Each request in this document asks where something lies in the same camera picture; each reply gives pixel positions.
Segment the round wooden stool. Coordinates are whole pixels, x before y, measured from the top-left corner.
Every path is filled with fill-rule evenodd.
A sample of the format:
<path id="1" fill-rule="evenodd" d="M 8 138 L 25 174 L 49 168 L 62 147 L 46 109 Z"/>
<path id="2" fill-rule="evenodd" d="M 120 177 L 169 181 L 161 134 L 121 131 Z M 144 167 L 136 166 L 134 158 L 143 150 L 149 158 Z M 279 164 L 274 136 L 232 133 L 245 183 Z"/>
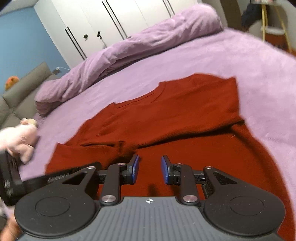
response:
<path id="1" fill-rule="evenodd" d="M 286 47 L 285 32 L 283 29 L 267 26 L 265 32 L 262 35 L 265 36 L 265 40 L 270 44 L 284 49 Z"/>

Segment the purple bed sheet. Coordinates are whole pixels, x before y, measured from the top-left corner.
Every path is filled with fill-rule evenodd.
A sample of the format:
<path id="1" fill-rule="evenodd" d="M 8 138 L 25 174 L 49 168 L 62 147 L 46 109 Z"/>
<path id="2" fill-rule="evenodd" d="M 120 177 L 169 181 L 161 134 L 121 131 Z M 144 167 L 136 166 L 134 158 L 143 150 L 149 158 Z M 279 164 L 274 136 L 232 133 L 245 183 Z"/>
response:
<path id="1" fill-rule="evenodd" d="M 194 73 L 236 78 L 240 114 L 275 158 L 295 201 L 295 57 L 231 29 L 137 61 L 56 108 L 41 121 L 34 157 L 20 169 L 22 180 L 42 175 L 55 145 L 69 140 L 109 104 L 140 97 L 162 81 Z"/>

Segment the grey sofa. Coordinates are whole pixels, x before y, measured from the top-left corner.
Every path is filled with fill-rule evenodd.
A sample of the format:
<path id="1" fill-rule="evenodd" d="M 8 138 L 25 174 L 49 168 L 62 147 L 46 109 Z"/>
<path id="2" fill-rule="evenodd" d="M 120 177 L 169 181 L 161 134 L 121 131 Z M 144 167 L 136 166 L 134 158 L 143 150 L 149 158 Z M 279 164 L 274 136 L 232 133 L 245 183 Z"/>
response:
<path id="1" fill-rule="evenodd" d="M 37 109 L 35 95 L 43 82 L 55 80 L 46 62 L 32 69 L 1 96 L 1 129 L 16 126 L 23 118 L 34 118 Z"/>

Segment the white wardrobe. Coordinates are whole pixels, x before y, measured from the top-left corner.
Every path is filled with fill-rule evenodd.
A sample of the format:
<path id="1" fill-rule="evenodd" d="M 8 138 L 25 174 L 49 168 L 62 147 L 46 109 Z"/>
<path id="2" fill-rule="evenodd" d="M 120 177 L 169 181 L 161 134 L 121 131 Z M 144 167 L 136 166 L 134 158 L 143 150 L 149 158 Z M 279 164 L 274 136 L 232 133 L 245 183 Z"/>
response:
<path id="1" fill-rule="evenodd" d="M 38 1 L 34 10 L 70 68 L 198 1 Z"/>

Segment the orange plush toy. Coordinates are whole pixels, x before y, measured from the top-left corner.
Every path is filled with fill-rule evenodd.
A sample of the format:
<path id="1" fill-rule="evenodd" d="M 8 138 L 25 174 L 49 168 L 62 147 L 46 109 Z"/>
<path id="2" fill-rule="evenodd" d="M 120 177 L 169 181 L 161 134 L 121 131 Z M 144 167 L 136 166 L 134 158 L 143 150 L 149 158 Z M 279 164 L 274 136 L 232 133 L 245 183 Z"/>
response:
<path id="1" fill-rule="evenodd" d="M 5 91 L 8 91 L 12 88 L 20 79 L 17 76 L 11 76 L 7 79 L 5 84 Z"/>

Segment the red knit cardigan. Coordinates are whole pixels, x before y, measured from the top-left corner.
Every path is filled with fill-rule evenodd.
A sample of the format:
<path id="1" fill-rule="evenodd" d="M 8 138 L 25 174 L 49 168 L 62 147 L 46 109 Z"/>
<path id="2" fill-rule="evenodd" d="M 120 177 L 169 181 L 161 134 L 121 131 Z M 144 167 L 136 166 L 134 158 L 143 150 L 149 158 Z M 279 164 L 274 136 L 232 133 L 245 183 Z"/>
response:
<path id="1" fill-rule="evenodd" d="M 212 166 L 279 197 L 286 208 L 280 228 L 295 239 L 292 204 L 265 147 L 239 115 L 235 78 L 193 74 L 161 82 L 133 100 L 111 103 L 87 120 L 66 143 L 56 145 L 46 173 L 100 162 L 107 168 L 140 156 L 137 182 L 123 196 L 175 196 L 164 183 L 161 157 L 201 170 Z"/>

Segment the yellow legged side table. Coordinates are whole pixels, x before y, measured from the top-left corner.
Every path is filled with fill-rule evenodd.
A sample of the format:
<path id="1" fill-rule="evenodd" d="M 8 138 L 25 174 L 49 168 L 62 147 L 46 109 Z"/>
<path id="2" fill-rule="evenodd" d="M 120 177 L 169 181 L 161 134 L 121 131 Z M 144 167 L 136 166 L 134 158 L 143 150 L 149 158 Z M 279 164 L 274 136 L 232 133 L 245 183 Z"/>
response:
<path id="1" fill-rule="evenodd" d="M 281 5 L 276 1 L 250 1 L 250 3 L 261 5 L 261 35 L 265 32 L 264 29 L 267 26 L 283 29 L 285 32 L 286 47 L 282 50 L 292 54 L 293 49 L 288 36 L 287 27 L 285 26 L 287 23 L 287 16 L 285 15 L 284 9 Z M 261 38 L 264 42 L 266 42 L 264 35 L 262 35 Z"/>

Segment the pink plush pig toy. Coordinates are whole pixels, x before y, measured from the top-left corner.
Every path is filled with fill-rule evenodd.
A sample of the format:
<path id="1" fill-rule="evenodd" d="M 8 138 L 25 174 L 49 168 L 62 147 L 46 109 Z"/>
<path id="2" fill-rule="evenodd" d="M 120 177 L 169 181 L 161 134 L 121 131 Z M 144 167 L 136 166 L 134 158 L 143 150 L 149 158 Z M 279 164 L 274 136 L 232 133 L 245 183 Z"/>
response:
<path id="1" fill-rule="evenodd" d="M 19 125 L 1 130 L 1 151 L 19 157 L 24 164 L 32 158 L 37 141 L 38 122 L 32 118 L 23 118 Z"/>

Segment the dark clothes pile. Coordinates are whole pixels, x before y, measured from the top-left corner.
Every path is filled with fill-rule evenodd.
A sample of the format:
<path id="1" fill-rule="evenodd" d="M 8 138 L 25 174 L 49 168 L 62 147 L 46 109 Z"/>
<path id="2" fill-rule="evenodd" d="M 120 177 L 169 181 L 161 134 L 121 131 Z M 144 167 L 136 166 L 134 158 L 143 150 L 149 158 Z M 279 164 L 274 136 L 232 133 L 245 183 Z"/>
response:
<path id="1" fill-rule="evenodd" d="M 249 3 L 246 10 L 241 16 L 241 27 L 243 31 L 248 31 L 249 28 L 262 18 L 261 5 Z"/>

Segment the purple rumpled duvet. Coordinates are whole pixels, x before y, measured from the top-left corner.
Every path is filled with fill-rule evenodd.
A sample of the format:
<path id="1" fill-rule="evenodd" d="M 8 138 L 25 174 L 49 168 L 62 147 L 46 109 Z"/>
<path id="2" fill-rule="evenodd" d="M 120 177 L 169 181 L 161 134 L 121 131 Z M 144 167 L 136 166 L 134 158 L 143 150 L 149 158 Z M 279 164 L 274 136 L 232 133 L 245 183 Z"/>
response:
<path id="1" fill-rule="evenodd" d="M 125 65 L 223 29 L 220 17 L 210 5 L 196 4 L 185 9 L 94 53 L 60 79 L 44 82 L 35 95 L 37 114 L 47 116 L 60 104 Z"/>

